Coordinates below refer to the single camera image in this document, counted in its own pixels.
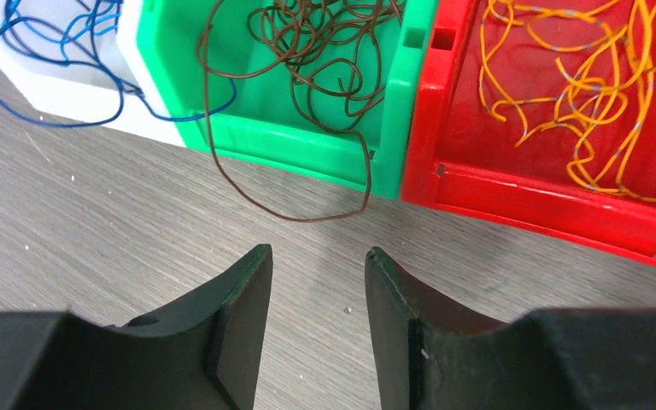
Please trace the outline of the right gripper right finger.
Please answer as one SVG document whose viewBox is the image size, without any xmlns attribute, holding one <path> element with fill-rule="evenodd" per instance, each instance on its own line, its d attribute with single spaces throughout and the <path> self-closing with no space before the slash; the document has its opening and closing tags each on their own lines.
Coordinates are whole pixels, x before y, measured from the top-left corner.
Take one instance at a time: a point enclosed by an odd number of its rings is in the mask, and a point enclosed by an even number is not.
<svg viewBox="0 0 656 410">
<path fill-rule="evenodd" d="M 541 308 L 504 323 L 365 264 L 384 409 L 656 409 L 656 307 Z"/>
</svg>

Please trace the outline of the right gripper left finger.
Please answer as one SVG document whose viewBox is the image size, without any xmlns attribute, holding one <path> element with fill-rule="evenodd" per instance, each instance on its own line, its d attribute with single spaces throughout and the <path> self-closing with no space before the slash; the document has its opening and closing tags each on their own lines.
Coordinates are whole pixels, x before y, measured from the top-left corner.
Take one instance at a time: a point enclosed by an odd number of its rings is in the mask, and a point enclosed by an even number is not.
<svg viewBox="0 0 656 410">
<path fill-rule="evenodd" d="M 122 326 L 0 312 L 0 409 L 250 409 L 272 287 L 259 244 Z"/>
</svg>

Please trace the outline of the red plastic bin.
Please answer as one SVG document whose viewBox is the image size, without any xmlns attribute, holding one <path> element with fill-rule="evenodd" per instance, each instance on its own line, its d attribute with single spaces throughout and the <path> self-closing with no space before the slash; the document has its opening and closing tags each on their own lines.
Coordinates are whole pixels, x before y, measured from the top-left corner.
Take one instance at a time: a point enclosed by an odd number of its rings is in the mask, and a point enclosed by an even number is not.
<svg viewBox="0 0 656 410">
<path fill-rule="evenodd" d="M 656 266 L 656 1 L 442 1 L 401 198 Z"/>
</svg>

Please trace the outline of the green plastic bin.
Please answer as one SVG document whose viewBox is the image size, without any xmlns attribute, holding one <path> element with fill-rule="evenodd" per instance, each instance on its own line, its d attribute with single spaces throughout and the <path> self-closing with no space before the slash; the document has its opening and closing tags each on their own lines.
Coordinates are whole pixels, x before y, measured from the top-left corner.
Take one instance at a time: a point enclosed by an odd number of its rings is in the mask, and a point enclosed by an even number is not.
<svg viewBox="0 0 656 410">
<path fill-rule="evenodd" d="M 188 149 L 398 196 L 434 1 L 151 1 L 138 50 Z"/>
</svg>

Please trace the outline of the white plastic bin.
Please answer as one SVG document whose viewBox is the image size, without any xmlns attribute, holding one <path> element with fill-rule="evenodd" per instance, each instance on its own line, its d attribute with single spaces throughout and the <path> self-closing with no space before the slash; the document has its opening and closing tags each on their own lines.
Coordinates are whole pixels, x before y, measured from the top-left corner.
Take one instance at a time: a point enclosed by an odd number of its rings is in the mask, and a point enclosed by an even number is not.
<svg viewBox="0 0 656 410">
<path fill-rule="evenodd" d="M 138 26 L 151 1 L 0 1 L 0 69 L 34 109 L 66 118 L 52 128 L 107 126 L 179 147 L 178 123 L 138 50 Z"/>
</svg>

